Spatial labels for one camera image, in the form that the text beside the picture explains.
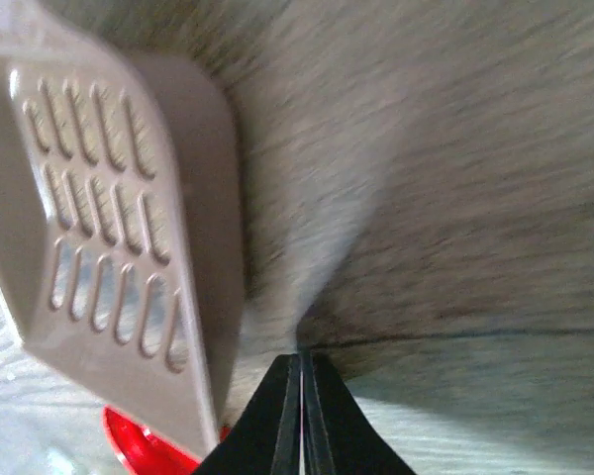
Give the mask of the red jar lid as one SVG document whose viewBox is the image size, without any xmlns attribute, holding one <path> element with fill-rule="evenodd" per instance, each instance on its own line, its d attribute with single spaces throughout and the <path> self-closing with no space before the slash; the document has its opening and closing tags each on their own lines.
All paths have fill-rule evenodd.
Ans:
<svg viewBox="0 0 594 475">
<path fill-rule="evenodd" d="M 203 461 L 110 406 L 104 407 L 102 422 L 117 459 L 129 474 L 187 475 L 192 474 Z"/>
</svg>

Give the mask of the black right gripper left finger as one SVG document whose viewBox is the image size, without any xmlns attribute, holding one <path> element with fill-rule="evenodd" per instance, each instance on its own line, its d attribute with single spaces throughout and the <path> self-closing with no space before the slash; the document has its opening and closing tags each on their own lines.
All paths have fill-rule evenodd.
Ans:
<svg viewBox="0 0 594 475">
<path fill-rule="evenodd" d="M 196 475 L 288 475 L 300 472 L 301 365 L 276 357 L 227 437 Z"/>
</svg>

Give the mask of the brown slotted plastic scoop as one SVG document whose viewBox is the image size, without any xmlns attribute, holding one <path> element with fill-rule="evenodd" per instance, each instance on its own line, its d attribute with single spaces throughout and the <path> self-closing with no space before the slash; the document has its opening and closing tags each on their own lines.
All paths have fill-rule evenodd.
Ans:
<svg viewBox="0 0 594 475">
<path fill-rule="evenodd" d="M 245 286 L 238 138 L 190 59 L 0 1 L 0 305 L 16 342 L 203 457 Z"/>
</svg>

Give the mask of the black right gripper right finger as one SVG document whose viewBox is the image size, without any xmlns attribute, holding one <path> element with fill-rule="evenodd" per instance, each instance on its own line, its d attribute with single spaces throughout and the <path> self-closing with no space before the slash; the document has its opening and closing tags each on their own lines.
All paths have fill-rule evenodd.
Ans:
<svg viewBox="0 0 594 475">
<path fill-rule="evenodd" d="M 367 420 L 324 354 L 303 351 L 302 438 L 307 474 L 411 474 Z"/>
</svg>

